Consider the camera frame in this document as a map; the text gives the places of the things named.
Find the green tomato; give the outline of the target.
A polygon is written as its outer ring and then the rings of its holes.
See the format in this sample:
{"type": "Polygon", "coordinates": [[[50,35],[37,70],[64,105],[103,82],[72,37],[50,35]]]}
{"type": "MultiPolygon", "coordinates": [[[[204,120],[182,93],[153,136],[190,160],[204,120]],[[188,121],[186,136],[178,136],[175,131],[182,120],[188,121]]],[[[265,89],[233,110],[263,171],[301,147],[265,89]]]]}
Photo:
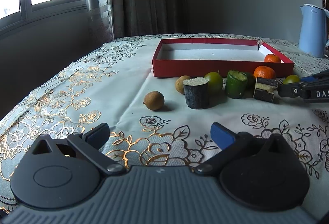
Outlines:
{"type": "Polygon", "coordinates": [[[292,74],[290,76],[287,76],[282,84],[292,84],[292,83],[299,83],[301,81],[300,77],[292,74]]]}
{"type": "Polygon", "coordinates": [[[218,72],[209,72],[204,78],[208,80],[208,91],[210,95],[219,94],[223,87],[222,76],[218,72]]]}

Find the dark sugarcane piece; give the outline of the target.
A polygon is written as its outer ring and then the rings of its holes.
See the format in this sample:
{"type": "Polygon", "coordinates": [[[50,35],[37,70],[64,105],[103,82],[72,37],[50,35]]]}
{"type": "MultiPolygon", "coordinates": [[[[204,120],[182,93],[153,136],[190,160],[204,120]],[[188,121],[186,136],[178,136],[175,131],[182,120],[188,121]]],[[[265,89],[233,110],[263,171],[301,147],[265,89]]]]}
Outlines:
{"type": "Polygon", "coordinates": [[[185,79],[183,90],[188,107],[205,109],[209,106],[208,80],[204,77],[185,79]]]}
{"type": "Polygon", "coordinates": [[[253,98],[272,103],[275,97],[274,91],[277,88],[278,82],[275,79],[257,77],[255,81],[253,98]]]}

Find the orange mandarin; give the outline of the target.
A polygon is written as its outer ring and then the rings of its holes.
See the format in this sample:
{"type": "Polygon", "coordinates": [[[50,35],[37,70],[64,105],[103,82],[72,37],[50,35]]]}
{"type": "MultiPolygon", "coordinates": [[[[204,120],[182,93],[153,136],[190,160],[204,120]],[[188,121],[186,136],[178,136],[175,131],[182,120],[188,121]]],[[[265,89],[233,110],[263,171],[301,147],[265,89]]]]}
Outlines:
{"type": "Polygon", "coordinates": [[[281,61],[280,57],[275,54],[267,54],[264,58],[264,62],[281,63],[282,61],[281,61]]]}
{"type": "Polygon", "coordinates": [[[276,72],[270,67],[261,65],[255,69],[253,76],[255,78],[276,79],[276,72]]]}

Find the green cucumber piece cut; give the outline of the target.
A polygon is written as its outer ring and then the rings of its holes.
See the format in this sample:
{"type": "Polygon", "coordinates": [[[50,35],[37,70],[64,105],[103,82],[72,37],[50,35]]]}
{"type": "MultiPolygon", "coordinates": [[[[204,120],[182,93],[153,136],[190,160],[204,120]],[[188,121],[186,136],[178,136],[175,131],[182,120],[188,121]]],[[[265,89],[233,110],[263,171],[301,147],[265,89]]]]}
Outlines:
{"type": "Polygon", "coordinates": [[[225,94],[229,98],[238,99],[241,98],[248,84],[248,77],[243,72],[238,70],[230,70],[227,73],[225,94]]]}

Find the brown longan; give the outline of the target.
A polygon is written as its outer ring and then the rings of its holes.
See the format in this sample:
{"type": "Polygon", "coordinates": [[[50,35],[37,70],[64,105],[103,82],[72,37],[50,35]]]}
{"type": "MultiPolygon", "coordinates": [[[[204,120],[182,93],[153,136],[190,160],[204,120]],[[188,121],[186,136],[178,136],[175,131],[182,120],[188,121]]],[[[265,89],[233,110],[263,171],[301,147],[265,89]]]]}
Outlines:
{"type": "Polygon", "coordinates": [[[184,88],[183,88],[183,81],[184,80],[189,80],[192,79],[190,76],[181,76],[179,77],[176,82],[175,82],[175,89],[177,90],[177,92],[179,92],[180,94],[185,94],[184,92],[184,88]]]}
{"type": "Polygon", "coordinates": [[[162,93],[152,91],[145,95],[143,104],[150,110],[159,110],[163,107],[165,98],[162,93]]]}

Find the light blue electric kettle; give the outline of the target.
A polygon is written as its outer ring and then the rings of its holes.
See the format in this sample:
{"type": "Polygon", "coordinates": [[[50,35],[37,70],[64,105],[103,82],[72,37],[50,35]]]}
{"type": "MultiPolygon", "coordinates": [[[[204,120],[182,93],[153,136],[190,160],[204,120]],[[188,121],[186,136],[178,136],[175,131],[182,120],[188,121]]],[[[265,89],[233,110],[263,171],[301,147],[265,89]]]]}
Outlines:
{"type": "Polygon", "coordinates": [[[299,49],[314,57],[323,58],[325,48],[328,47],[328,10],[312,4],[303,4],[300,9],[302,25],[299,49]]]}

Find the floral white tablecloth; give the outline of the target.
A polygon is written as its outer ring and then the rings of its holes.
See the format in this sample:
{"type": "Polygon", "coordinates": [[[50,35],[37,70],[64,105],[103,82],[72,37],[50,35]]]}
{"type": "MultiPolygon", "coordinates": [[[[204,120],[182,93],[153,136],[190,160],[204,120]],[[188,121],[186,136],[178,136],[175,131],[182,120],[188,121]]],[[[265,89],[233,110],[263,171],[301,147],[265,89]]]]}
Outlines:
{"type": "Polygon", "coordinates": [[[328,211],[328,104],[221,93],[208,109],[190,109],[173,78],[153,75],[151,59],[160,40],[140,36],[104,44],[33,90],[1,120],[1,208],[14,209],[10,180],[43,133],[64,138],[106,122],[110,135],[103,154],[126,167],[197,166],[218,153],[210,126],[219,122],[263,138],[281,134],[310,178],[304,207],[322,217],[328,211]],[[159,110],[143,104],[152,91],[164,96],[159,110]]]}

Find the red shallow cardboard box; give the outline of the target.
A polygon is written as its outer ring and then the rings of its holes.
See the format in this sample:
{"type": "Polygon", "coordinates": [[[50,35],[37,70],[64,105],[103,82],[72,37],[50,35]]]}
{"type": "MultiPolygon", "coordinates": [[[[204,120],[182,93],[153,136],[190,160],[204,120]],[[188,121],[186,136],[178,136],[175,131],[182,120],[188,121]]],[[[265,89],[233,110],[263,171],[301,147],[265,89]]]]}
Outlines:
{"type": "Polygon", "coordinates": [[[203,77],[218,71],[225,77],[230,70],[254,73],[261,66],[277,77],[293,73],[294,62],[263,41],[229,38],[173,38],[160,40],[153,58],[153,75],[160,78],[203,77]],[[267,54],[280,57],[281,63],[264,62],[267,54]]]}

